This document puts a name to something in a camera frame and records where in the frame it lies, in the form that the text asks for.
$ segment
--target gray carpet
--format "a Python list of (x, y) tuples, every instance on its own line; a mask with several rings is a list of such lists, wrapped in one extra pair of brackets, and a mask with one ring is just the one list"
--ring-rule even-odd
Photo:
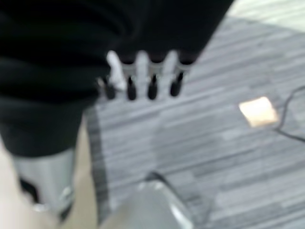
[[(139, 75), (145, 74), (139, 56)], [(173, 57), (168, 60), (167, 71)], [(93, 176), (100, 221), (147, 172), (176, 187), (199, 229), (303, 229), (305, 145), (250, 128), (240, 102), (267, 96), (281, 112), (285, 98), (305, 84), (305, 34), (259, 22), (226, 18), (179, 98), (113, 102), (103, 96), (88, 110)], [(291, 103), (285, 130), (303, 135), (305, 92)]]

